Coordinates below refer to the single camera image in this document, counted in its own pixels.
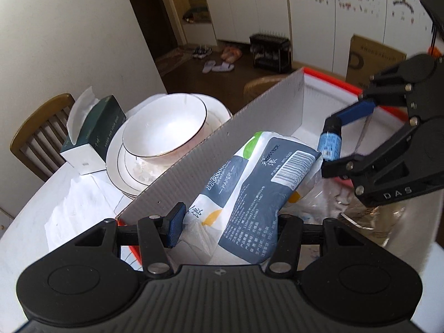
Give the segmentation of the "small blue label bottle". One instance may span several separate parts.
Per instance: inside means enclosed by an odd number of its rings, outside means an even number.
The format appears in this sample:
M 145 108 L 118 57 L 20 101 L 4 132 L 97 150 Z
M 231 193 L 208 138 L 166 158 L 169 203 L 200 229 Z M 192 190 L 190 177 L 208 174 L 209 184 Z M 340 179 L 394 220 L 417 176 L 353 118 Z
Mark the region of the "small blue label bottle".
M 325 120 L 317 150 L 325 161 L 339 159 L 342 150 L 342 121 L 340 118 L 328 117 Z

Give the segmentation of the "clear plastic bag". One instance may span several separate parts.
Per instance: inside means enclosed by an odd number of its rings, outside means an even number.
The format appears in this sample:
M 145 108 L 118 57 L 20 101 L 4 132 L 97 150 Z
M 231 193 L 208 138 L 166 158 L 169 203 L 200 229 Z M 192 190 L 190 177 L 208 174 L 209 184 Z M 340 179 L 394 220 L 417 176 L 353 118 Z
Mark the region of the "clear plastic bag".
M 367 208 L 354 196 L 351 187 L 335 179 L 320 180 L 296 203 L 295 215 L 307 224 L 321 224 L 326 218 L 352 217 Z

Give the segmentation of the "tissue paper pack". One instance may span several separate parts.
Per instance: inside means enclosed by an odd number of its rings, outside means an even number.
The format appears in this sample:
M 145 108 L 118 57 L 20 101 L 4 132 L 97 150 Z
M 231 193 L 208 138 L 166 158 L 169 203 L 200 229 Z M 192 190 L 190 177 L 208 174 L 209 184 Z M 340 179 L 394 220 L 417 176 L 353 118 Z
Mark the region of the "tissue paper pack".
M 257 265 L 278 242 L 278 212 L 306 193 L 321 154 L 294 137 L 256 132 L 209 179 L 184 217 L 177 264 Z

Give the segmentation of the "gold foil snack bag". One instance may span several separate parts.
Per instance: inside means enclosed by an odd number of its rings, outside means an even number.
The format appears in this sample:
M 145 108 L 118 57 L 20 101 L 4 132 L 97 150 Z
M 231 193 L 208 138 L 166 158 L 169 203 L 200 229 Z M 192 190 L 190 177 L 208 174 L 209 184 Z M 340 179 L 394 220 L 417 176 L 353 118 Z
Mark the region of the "gold foil snack bag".
M 406 211 L 400 202 L 366 208 L 354 198 L 338 219 L 381 247 L 385 247 L 393 228 Z

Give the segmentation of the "brown cardboard box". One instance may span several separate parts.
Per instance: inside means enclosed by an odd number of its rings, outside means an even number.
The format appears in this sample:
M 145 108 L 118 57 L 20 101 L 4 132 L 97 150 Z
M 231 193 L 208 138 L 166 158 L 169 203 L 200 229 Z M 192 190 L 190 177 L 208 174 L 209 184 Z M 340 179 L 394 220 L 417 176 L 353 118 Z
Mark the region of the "brown cardboard box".
M 377 41 L 353 35 L 350 43 L 345 81 L 364 89 L 369 86 L 370 76 L 390 68 L 405 59 L 406 53 Z

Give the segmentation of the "stacked white plates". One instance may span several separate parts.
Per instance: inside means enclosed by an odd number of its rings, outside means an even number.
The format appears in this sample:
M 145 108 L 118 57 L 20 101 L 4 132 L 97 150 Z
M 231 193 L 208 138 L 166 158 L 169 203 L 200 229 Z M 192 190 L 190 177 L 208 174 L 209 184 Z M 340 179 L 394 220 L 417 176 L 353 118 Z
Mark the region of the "stacked white plates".
M 202 99 L 207 107 L 208 115 L 203 132 L 203 140 L 205 140 L 211 133 L 226 123 L 232 117 L 232 114 L 222 102 L 209 95 L 195 93 L 192 95 Z M 122 193 L 132 198 L 140 195 L 170 166 L 179 160 L 177 159 L 169 164 L 158 164 L 128 153 L 123 145 L 123 131 L 129 119 L 144 106 L 162 96 L 164 95 L 155 95 L 149 98 L 148 103 L 138 108 L 133 115 L 129 116 L 127 121 L 117 130 L 108 148 L 105 163 L 109 179 Z

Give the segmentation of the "red cardboard box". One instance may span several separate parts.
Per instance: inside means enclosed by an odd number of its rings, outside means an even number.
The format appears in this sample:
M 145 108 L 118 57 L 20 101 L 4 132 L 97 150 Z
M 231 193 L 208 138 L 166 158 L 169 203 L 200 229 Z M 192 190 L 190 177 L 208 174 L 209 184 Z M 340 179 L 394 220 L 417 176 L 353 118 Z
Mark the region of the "red cardboard box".
M 253 100 L 159 176 L 121 214 L 132 225 L 186 205 L 174 265 L 262 265 L 279 211 L 321 175 L 325 119 L 356 102 L 353 87 L 301 70 Z

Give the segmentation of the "white paper napkin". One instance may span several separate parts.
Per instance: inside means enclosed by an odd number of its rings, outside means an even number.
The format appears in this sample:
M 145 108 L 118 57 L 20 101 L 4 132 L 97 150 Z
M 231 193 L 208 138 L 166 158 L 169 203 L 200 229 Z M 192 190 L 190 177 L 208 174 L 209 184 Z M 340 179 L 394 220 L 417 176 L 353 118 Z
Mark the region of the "white paper napkin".
M 107 218 L 115 218 L 132 201 L 101 171 L 71 180 L 68 195 L 53 210 L 44 229 L 49 251 Z

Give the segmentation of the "white bowl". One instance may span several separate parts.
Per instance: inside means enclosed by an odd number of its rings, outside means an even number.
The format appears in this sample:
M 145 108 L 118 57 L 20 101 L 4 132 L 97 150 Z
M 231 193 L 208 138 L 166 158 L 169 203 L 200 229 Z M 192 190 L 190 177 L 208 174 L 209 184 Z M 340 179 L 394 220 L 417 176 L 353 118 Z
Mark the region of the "white bowl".
M 123 145 L 136 157 L 173 163 L 203 140 L 207 115 L 205 103 L 195 95 L 164 95 L 129 119 Z

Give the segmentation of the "white floor cabinets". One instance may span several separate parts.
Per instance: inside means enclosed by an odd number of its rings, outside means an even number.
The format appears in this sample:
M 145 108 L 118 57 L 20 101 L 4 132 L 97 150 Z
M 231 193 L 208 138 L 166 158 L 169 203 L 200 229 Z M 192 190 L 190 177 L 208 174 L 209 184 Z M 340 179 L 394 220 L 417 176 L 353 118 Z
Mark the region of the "white floor cabinets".
M 206 0 L 215 36 L 247 44 L 257 33 L 291 40 L 293 59 L 345 75 L 355 35 L 406 56 L 428 50 L 432 21 L 419 0 Z

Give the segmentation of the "black shoe rack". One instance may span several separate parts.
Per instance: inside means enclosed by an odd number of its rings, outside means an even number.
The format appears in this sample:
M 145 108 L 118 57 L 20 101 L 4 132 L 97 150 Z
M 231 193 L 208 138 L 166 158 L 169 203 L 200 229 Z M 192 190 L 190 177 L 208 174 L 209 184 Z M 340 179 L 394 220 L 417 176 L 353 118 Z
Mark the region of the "black shoe rack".
M 291 42 L 288 38 L 257 33 L 250 37 L 250 45 L 255 69 L 279 74 L 292 70 Z

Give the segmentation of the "green white tissue box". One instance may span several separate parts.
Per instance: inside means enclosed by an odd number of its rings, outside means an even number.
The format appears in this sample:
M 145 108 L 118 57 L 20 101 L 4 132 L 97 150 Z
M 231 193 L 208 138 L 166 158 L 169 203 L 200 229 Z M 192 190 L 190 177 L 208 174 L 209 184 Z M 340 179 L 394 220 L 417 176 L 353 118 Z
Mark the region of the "green white tissue box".
M 105 170 L 109 144 L 126 120 L 113 95 L 98 99 L 93 89 L 87 88 L 69 112 L 62 158 L 80 175 Z

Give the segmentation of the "purple slippers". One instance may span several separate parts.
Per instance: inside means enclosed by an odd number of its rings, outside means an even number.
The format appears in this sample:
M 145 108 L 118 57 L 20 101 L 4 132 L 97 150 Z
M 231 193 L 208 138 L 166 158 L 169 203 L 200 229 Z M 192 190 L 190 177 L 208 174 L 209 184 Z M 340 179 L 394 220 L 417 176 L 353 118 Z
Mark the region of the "purple slippers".
M 220 65 L 216 64 L 216 61 L 209 60 L 205 62 L 202 73 L 208 74 L 209 72 L 231 72 L 234 69 L 234 65 L 228 62 L 222 62 Z

